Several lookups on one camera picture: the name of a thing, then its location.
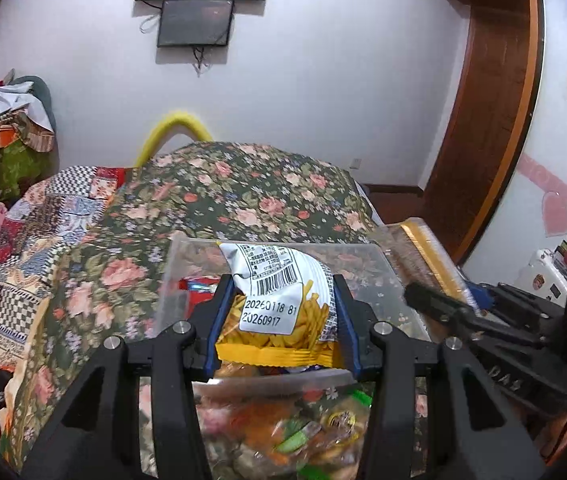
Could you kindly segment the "yellow fries snack packet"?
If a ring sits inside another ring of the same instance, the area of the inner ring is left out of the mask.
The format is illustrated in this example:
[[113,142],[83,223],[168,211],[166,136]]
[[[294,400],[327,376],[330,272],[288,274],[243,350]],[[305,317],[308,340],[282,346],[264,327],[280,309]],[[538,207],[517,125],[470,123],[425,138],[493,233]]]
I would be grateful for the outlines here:
[[338,320],[328,266],[295,248],[222,243],[236,286],[215,344],[225,362],[338,367]]

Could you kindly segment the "long gold-edged cake packet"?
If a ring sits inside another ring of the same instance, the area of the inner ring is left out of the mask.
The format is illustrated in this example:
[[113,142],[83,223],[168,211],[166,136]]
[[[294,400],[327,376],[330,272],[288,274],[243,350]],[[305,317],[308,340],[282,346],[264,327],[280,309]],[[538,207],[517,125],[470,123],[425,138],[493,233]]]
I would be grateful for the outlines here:
[[375,306],[376,312],[408,336],[440,342],[446,335],[446,328],[441,323],[406,304],[404,289],[410,283],[443,292],[468,304],[474,311],[479,309],[461,272],[425,220],[411,217],[377,226],[368,238],[380,248],[392,269],[390,299],[383,306]]

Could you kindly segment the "red noodle snack packet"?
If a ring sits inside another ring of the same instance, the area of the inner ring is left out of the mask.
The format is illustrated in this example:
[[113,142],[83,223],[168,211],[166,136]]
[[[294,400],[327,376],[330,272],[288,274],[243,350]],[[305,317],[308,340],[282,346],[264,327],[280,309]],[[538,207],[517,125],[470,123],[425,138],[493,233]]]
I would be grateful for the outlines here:
[[211,300],[218,288],[218,276],[200,276],[200,278],[182,278],[178,289],[185,293],[186,308],[184,318],[192,316],[198,304]]

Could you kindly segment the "clear plastic storage bin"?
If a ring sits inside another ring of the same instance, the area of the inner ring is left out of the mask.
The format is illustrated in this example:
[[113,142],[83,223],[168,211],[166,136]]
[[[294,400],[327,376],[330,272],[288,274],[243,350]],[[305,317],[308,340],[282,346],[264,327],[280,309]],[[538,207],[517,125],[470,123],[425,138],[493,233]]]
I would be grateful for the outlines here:
[[172,238],[156,326],[192,321],[206,376],[194,385],[216,479],[352,479],[372,388],[343,362],[338,307],[367,304],[377,321],[428,336],[373,245],[267,245]]

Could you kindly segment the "green-label bread packet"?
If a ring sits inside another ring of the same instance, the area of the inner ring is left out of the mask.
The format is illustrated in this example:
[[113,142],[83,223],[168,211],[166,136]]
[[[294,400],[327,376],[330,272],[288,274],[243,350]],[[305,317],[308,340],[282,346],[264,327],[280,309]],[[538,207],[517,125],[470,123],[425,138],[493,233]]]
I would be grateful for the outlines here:
[[244,479],[354,479],[370,409],[361,391],[253,406],[240,424],[234,468]]

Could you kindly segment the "green floral bedspread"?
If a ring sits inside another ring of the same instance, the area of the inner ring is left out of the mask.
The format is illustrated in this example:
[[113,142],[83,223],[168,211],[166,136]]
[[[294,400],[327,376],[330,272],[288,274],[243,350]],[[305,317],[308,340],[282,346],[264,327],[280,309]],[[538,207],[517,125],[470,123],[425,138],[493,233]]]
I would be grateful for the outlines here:
[[228,142],[192,143],[152,159],[60,259],[0,446],[8,463],[23,466],[101,341],[151,335],[174,236],[345,246],[366,243],[373,229],[354,179],[328,162]]

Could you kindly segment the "white wardrobe with pink hearts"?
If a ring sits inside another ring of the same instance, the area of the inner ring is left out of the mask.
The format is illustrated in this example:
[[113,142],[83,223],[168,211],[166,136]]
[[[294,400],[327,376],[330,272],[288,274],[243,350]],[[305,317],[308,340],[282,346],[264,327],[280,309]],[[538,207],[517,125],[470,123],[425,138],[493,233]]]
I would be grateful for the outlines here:
[[530,258],[567,240],[567,0],[543,2],[536,103],[510,182],[462,270],[474,282],[512,283]]

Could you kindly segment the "brown wooden door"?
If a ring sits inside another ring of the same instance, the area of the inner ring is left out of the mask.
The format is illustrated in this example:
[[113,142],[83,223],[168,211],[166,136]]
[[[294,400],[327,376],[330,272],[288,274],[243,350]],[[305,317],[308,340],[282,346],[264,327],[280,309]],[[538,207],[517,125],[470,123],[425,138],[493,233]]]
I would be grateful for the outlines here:
[[532,121],[543,0],[457,0],[470,10],[451,117],[425,187],[423,218],[464,262],[489,225]]

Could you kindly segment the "patchwork checkered quilt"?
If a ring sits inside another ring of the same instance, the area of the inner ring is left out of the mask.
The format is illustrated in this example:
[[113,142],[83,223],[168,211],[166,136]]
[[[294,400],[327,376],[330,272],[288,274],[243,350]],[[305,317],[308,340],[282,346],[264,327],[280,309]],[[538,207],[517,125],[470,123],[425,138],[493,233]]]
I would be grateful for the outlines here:
[[8,210],[0,231],[0,410],[60,257],[96,226],[126,174],[72,166],[32,185]]

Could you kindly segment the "yellow curved tube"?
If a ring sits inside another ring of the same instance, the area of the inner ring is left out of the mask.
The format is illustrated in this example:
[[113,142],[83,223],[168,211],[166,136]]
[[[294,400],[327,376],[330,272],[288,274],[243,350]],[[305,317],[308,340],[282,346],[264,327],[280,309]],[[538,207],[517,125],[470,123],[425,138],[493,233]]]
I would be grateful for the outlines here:
[[212,142],[213,136],[200,120],[187,112],[172,112],[164,116],[150,131],[135,160],[135,167],[141,167],[158,154],[160,148],[175,134],[184,134],[194,142]]

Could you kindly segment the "pile of clothes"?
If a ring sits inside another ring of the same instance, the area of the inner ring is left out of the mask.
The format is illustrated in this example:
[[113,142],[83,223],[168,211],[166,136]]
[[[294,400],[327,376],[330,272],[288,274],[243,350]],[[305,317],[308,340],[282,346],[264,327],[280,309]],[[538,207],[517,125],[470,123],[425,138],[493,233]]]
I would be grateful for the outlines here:
[[14,202],[55,166],[52,95],[37,76],[0,81],[0,197]]

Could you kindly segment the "small wall monitor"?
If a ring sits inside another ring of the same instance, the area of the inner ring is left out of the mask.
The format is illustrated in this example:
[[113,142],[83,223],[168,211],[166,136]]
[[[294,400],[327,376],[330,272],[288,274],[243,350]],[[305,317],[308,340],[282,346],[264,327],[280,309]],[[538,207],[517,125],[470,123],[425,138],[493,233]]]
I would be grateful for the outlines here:
[[165,0],[157,47],[226,47],[234,6],[233,0]]

